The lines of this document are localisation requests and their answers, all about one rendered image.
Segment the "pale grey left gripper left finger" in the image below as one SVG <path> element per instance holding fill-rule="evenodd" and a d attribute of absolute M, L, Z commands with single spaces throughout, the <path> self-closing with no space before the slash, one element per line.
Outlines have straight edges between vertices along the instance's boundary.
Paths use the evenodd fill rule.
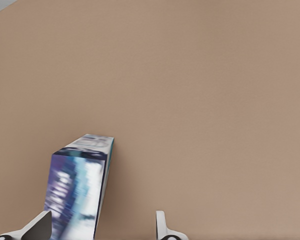
<path fill-rule="evenodd" d="M 52 235 L 52 212 L 42 211 L 22 229 L 3 233 L 0 240 L 50 240 Z"/>

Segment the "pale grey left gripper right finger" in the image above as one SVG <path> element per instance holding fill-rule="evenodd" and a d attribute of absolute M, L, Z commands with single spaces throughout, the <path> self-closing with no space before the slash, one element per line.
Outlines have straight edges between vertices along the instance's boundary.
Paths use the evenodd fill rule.
<path fill-rule="evenodd" d="M 188 237 L 167 227 L 165 212 L 156 211 L 156 240 L 188 240 Z"/>

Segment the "blue and white printed box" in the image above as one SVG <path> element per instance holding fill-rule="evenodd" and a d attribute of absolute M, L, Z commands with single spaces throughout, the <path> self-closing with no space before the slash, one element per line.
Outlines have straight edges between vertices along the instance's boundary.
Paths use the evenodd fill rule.
<path fill-rule="evenodd" d="M 111 136 L 85 134 L 52 154 L 44 201 L 51 240 L 94 240 L 113 145 Z"/>

